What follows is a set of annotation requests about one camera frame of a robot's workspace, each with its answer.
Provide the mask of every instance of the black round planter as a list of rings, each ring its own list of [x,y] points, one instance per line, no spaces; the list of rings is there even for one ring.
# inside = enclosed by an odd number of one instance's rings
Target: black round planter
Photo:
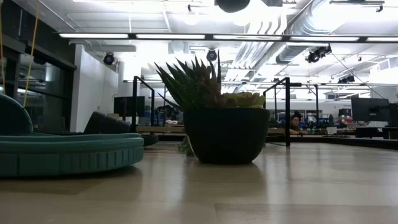
[[[269,111],[264,109],[203,108],[183,116],[193,151],[204,163],[250,163],[266,141]]]

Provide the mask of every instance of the wooden floor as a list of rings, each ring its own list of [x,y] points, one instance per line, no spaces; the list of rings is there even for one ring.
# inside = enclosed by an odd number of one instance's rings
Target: wooden floor
[[[251,165],[214,166],[174,147],[113,172],[0,179],[0,223],[398,223],[394,151],[268,144]]]

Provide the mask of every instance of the yellow rope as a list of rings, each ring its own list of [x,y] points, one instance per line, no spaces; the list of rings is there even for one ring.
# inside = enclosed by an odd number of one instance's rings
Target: yellow rope
[[[4,57],[2,54],[2,20],[1,20],[1,8],[0,8],[0,57],[1,57],[1,76],[2,76],[2,89],[6,94],[6,74],[4,73]]]
[[[37,24],[39,22],[39,6],[40,6],[40,0],[37,0],[36,23],[35,23],[35,29],[33,31],[32,51],[30,51],[30,64],[29,64],[29,69],[28,69],[28,72],[27,72],[26,89],[25,89],[25,97],[24,97],[24,108],[25,108],[26,99],[27,99],[27,89],[29,87],[30,71],[32,70],[33,52],[35,50],[36,31],[37,31]]]

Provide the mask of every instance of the teal cushioned seat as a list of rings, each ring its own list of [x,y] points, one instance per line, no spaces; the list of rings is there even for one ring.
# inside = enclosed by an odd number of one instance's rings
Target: teal cushioned seat
[[[140,134],[51,136],[33,132],[26,110],[0,95],[0,177],[100,172],[141,161]]]
[[[4,94],[0,94],[0,121],[0,135],[33,133],[32,120],[27,111]]]

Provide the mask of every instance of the desk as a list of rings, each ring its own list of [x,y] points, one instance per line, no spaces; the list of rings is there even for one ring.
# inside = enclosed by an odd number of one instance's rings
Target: desk
[[[383,137],[384,139],[398,139],[397,127],[358,127],[355,132],[357,138]]]

